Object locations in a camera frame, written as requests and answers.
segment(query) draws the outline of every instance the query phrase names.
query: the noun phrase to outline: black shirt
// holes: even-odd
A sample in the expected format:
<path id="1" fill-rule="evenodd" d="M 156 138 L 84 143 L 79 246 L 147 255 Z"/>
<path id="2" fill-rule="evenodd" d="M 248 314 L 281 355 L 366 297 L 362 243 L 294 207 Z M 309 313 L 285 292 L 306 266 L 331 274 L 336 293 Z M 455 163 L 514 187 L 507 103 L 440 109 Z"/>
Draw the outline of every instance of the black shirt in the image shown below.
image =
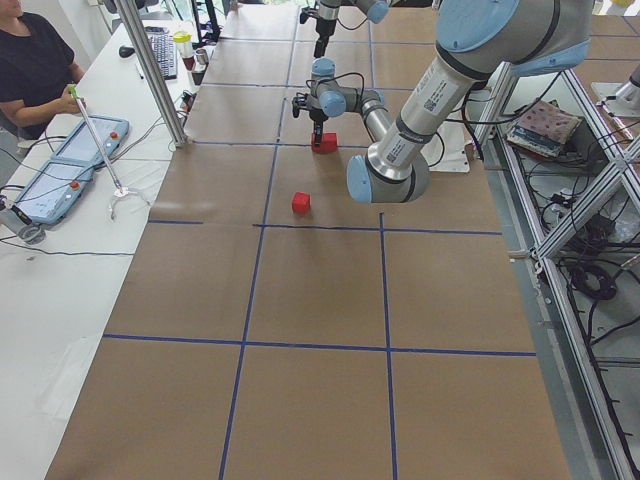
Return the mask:
<path id="1" fill-rule="evenodd" d="M 60 98 L 73 80 L 69 65 L 73 50 L 53 26 L 35 13 L 24 13 L 20 20 L 29 28 L 29 37 L 17 37 L 0 30 L 0 102 L 23 100 L 35 107 Z M 38 138 L 47 124 L 25 127 Z"/>

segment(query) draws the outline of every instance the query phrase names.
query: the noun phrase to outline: red block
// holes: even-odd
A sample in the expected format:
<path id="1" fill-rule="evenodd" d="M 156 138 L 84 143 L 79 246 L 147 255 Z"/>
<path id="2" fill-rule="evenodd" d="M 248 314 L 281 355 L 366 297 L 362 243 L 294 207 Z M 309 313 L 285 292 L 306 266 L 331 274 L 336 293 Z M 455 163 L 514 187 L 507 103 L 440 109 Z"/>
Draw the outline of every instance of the red block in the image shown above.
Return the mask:
<path id="1" fill-rule="evenodd" d="M 298 215 L 304 215 L 311 209 L 311 195 L 296 192 L 291 200 L 291 209 Z"/>
<path id="2" fill-rule="evenodd" d="M 311 134 L 311 150 L 316 153 L 333 153 L 338 150 L 338 134 L 325 133 L 319 146 L 315 145 L 315 134 Z"/>

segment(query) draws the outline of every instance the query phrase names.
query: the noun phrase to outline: reacher grabber tool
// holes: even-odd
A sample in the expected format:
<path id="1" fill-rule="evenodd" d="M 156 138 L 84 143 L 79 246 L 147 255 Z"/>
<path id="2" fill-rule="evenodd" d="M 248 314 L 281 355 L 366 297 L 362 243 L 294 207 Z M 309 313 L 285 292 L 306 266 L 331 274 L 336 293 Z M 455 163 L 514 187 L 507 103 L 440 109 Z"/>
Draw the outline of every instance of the reacher grabber tool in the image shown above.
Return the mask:
<path id="1" fill-rule="evenodd" d="M 122 200 L 127 195 L 137 195 L 147 205 L 151 206 L 151 203 L 149 202 L 149 200 L 147 200 L 147 198 L 145 197 L 145 195 L 142 192 L 142 190 L 139 190 L 137 188 L 129 188 L 129 187 L 127 187 L 127 186 L 122 184 L 122 182 L 120 181 L 120 179 L 116 175 L 115 170 L 113 169 L 113 164 L 111 163 L 111 160 L 109 159 L 109 155 L 107 155 L 107 151 L 104 149 L 104 145 L 102 144 L 102 140 L 100 139 L 100 136 L 98 135 L 98 131 L 96 130 L 95 125 L 93 124 L 93 120 L 91 120 L 91 118 L 89 117 L 89 114 L 87 113 L 87 109 L 85 108 L 84 103 L 82 102 L 82 98 L 80 98 L 78 96 L 78 92 L 76 92 L 75 85 L 69 85 L 68 89 L 69 89 L 69 93 L 71 94 L 71 96 L 75 99 L 76 103 L 78 104 L 78 108 L 80 109 L 80 113 L 82 113 L 82 118 L 84 118 L 84 121 L 85 121 L 85 123 L 87 125 L 87 128 L 89 129 L 89 132 L 91 133 L 91 136 L 93 137 L 93 141 L 96 143 L 96 146 L 98 147 L 98 151 L 100 152 L 100 156 L 102 157 L 102 160 L 104 161 L 104 165 L 105 165 L 105 167 L 107 167 L 107 170 L 109 171 L 109 174 L 111 175 L 111 178 L 113 179 L 113 183 L 116 186 L 116 191 L 113 194 L 113 197 L 111 197 L 111 201 L 109 202 L 109 216 L 111 217 L 111 220 L 115 220 L 115 217 L 116 217 L 116 212 L 115 212 L 116 202 L 118 202 L 118 200 Z"/>

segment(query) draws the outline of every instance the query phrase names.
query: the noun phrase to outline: hand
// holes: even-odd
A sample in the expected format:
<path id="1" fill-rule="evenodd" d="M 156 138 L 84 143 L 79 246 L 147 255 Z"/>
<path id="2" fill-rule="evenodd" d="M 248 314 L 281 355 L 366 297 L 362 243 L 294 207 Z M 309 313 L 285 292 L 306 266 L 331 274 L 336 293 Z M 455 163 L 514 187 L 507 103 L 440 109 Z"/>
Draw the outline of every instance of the hand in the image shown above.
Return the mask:
<path id="1" fill-rule="evenodd" d="M 80 113 L 80 107 L 78 107 L 78 103 L 66 88 L 58 99 L 58 110 L 58 113 Z"/>

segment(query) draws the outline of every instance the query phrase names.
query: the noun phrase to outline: computer mouse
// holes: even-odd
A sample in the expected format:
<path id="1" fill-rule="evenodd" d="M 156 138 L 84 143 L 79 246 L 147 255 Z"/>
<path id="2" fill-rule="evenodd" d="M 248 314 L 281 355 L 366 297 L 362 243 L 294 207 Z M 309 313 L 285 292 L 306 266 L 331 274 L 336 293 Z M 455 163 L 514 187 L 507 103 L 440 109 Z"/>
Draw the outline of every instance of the computer mouse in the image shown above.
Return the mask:
<path id="1" fill-rule="evenodd" d="M 120 58 L 127 58 L 133 55 L 135 52 L 136 51 L 134 50 L 133 47 L 127 47 L 126 45 L 122 45 L 120 47 L 120 50 L 118 50 L 118 55 L 120 55 Z"/>

